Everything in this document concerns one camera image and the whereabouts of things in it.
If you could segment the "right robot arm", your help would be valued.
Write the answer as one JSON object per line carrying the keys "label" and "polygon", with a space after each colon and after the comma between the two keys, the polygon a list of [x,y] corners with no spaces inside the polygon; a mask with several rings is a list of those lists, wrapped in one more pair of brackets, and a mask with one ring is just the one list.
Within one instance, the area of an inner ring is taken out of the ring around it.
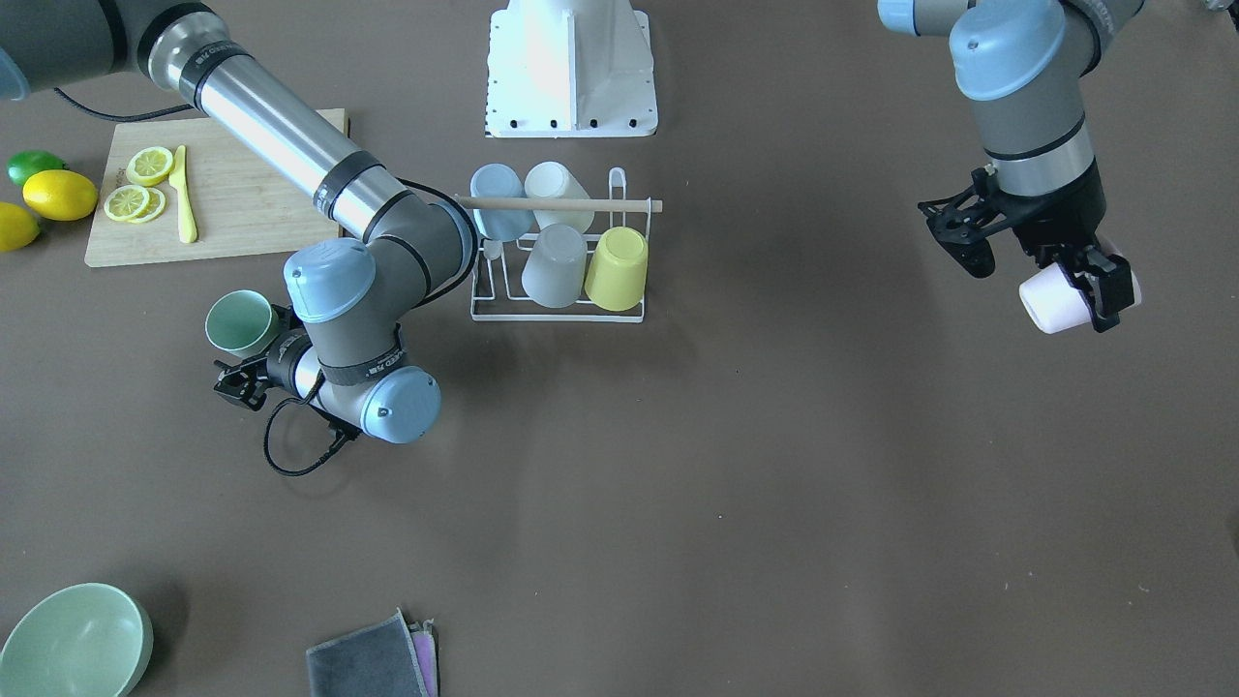
{"label": "right robot arm", "polygon": [[347,136],[338,109],[306,106],[199,1],[5,1],[2,98],[120,72],[146,76],[199,111],[183,123],[120,125],[99,189],[123,184],[142,144],[187,146],[187,173],[161,189],[149,227],[90,213],[89,266],[290,253],[290,310],[253,323],[211,314],[212,340],[239,337],[216,391],[260,409],[292,394],[344,433],[424,437],[439,383],[413,366],[400,321],[468,274],[476,232],[447,196],[421,198]]}

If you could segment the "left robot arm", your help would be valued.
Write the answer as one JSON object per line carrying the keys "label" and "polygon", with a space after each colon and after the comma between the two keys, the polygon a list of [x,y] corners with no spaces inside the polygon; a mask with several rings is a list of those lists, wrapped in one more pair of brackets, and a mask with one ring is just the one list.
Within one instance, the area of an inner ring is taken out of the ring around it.
{"label": "left robot arm", "polygon": [[990,238],[1012,232],[1037,274],[1018,300],[1044,334],[1119,326],[1141,305],[1132,266],[1098,234],[1106,210],[1080,77],[1101,62],[1141,1],[880,1],[886,28],[947,37],[987,163],[957,196],[924,201],[926,228],[975,279],[994,274]]}

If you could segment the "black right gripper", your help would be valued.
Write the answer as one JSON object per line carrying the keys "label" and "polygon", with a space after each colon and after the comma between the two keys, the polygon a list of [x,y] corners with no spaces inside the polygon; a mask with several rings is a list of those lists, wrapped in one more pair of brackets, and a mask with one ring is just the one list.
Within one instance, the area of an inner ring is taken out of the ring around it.
{"label": "black right gripper", "polygon": [[292,397],[302,397],[297,387],[296,371],[301,358],[312,348],[310,337],[304,329],[282,331],[266,348],[265,366],[261,369],[261,394],[270,387],[282,389]]}

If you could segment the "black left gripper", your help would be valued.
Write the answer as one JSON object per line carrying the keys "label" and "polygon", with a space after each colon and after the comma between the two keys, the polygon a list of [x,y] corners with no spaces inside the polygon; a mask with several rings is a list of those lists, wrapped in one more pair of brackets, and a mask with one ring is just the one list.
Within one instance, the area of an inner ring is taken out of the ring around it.
{"label": "black left gripper", "polygon": [[1134,274],[1114,244],[1098,241],[1106,202],[1097,163],[1054,193],[1014,196],[997,189],[997,210],[1035,262],[1061,262],[1072,327],[1087,321],[1103,334],[1119,326],[1121,313],[1134,306]]}

